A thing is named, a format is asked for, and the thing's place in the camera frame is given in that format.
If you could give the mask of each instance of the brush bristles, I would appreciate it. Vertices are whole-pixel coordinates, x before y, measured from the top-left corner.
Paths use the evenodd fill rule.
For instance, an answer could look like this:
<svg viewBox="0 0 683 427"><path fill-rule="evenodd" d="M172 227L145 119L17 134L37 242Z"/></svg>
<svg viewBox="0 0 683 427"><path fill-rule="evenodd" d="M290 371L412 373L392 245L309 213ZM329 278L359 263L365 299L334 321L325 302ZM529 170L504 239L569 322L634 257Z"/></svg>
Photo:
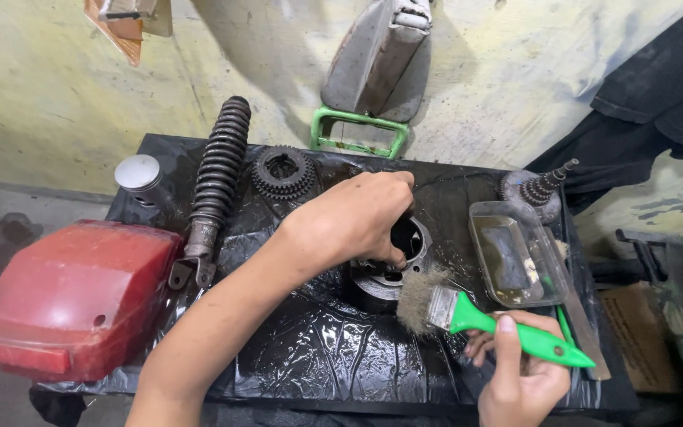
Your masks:
<svg viewBox="0 0 683 427"><path fill-rule="evenodd" d="M431 333L428 323L429 302L434 286L443 286L449 278L449 271L432 267L427 272L402 275L402 289L399 293L397 319L415 335Z"/></svg>

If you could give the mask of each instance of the green brush handle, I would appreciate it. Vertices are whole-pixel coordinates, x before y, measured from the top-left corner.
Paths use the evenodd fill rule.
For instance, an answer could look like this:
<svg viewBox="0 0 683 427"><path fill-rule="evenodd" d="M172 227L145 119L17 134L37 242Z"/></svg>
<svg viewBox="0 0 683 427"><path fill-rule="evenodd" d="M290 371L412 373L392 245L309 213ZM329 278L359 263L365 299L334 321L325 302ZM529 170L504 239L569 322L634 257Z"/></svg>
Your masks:
<svg viewBox="0 0 683 427"><path fill-rule="evenodd" d="M458 301L455 303L452 322L449 326L450 334L456 334L466 329L479 329L494 334L496 327L497 322L471 304L465 292L458 294ZM550 362L578 368L591 368L595 365L592 359L581 350L549 332L526 325L517 325L517 329L521 348L528 354Z"/></svg>

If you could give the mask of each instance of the rear shock absorber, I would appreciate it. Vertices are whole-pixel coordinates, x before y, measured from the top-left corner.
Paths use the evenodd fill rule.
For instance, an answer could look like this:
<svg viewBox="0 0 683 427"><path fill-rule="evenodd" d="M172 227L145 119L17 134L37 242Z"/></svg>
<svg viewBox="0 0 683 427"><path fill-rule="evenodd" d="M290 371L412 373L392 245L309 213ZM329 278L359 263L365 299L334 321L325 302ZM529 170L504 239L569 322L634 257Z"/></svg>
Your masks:
<svg viewBox="0 0 683 427"><path fill-rule="evenodd" d="M183 287L193 272L200 288L206 289L213 281L213 247L236 192L247 151L251 116L249 102L241 96L232 96L223 103L209 135L202 164L196 172L185 257L176 260L168 279L168 286L173 289Z"/></svg>

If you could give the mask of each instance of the coil spring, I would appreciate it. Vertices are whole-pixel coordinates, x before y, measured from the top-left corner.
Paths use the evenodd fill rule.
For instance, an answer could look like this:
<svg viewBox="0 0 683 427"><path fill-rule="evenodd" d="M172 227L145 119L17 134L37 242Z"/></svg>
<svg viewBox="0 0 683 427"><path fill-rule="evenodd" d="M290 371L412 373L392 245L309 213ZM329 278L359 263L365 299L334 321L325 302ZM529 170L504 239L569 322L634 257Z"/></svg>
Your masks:
<svg viewBox="0 0 683 427"><path fill-rule="evenodd" d="M206 218L215 221L217 226L223 225L247 151L251 117L249 102L241 96L232 96L223 102L196 172L191 220Z"/></svg>

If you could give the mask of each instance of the cardboard box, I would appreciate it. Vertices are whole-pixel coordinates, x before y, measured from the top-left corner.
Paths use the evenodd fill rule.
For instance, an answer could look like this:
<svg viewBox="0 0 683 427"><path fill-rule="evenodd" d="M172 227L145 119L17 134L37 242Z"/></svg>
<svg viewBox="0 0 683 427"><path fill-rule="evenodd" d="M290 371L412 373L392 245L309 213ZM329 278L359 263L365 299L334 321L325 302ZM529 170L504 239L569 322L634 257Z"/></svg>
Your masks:
<svg viewBox="0 0 683 427"><path fill-rule="evenodd" d="M681 366L671 357L671 331L654 309L650 284L634 283L600 292L626 371L634 390L650 393L683 391Z"/></svg>

